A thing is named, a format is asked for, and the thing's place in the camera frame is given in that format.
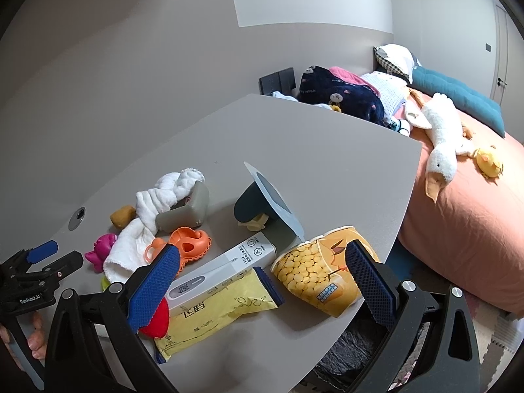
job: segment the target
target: metal screw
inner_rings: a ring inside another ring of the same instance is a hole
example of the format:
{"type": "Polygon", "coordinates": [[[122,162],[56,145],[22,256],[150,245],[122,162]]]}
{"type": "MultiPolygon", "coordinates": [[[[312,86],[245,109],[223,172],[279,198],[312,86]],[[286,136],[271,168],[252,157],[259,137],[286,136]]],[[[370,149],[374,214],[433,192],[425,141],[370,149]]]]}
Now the metal screw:
{"type": "Polygon", "coordinates": [[[120,282],[115,282],[109,285],[109,292],[111,294],[118,294],[124,289],[124,286],[120,282]]]}
{"type": "Polygon", "coordinates": [[[404,281],[402,283],[402,288],[406,291],[415,291],[417,286],[411,281],[404,281]]]}
{"type": "Polygon", "coordinates": [[[71,297],[73,297],[73,290],[72,289],[66,289],[62,293],[62,298],[66,299],[66,300],[70,299],[71,297]]]}
{"type": "Polygon", "coordinates": [[[461,290],[460,288],[457,288],[457,287],[453,287],[453,288],[451,289],[451,293],[452,293],[455,297],[457,297],[458,299],[459,299],[460,297],[462,297],[462,295],[463,295],[462,290],[461,290]]]}

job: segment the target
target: orange plastic toy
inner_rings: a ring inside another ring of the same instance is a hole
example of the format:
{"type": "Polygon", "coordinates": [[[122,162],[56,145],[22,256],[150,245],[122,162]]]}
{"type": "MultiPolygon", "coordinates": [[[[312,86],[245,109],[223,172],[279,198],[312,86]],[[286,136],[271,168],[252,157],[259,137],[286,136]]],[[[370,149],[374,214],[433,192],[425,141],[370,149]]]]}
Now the orange plastic toy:
{"type": "Polygon", "coordinates": [[[166,244],[175,245],[180,252],[180,271],[188,261],[195,261],[202,258],[211,246],[211,238],[204,231],[194,231],[190,227],[180,227],[169,237],[169,241],[162,238],[155,238],[151,245],[146,248],[143,258],[151,263],[162,251],[166,244]]]}

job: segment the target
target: pink bedsheet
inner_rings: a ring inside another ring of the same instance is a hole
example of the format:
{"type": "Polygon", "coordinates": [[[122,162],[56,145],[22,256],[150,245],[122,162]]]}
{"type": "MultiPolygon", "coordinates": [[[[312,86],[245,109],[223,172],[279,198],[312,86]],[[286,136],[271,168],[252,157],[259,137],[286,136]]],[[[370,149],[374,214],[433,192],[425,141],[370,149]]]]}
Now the pink bedsheet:
{"type": "Polygon", "coordinates": [[[422,154],[399,239],[451,282],[524,317],[524,147],[459,113],[475,131],[476,146],[496,146],[504,174],[487,181],[472,159],[459,157],[458,172],[435,205],[424,193],[433,145],[423,130],[414,129],[411,137],[422,142],[422,154]]]}

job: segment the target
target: yellow package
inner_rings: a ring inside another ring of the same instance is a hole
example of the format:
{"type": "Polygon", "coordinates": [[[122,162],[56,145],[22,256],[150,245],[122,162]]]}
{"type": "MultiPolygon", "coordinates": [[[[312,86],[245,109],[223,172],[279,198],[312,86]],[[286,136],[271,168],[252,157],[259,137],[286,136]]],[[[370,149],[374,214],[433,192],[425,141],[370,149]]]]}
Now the yellow package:
{"type": "Polygon", "coordinates": [[[345,259],[346,245],[355,239],[379,261],[371,245],[355,228],[345,226],[278,257],[271,271],[293,295],[328,315],[339,317],[361,296],[345,259]]]}
{"type": "Polygon", "coordinates": [[[166,336],[156,338],[155,343],[167,361],[176,352],[209,337],[238,317],[276,309],[283,302],[264,271],[256,267],[193,309],[172,317],[166,336]]]}

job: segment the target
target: white towel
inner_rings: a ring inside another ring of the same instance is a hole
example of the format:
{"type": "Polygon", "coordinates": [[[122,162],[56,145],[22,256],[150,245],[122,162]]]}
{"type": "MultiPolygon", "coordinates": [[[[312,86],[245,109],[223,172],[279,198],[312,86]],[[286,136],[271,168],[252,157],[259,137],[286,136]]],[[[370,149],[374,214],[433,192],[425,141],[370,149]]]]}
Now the white towel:
{"type": "Polygon", "coordinates": [[[156,216],[189,196],[196,181],[204,182],[204,175],[188,168],[181,173],[166,174],[154,188],[137,192],[137,218],[120,232],[104,261],[104,274],[109,282],[124,283],[136,269],[147,265],[143,253],[158,232],[156,216]]]}

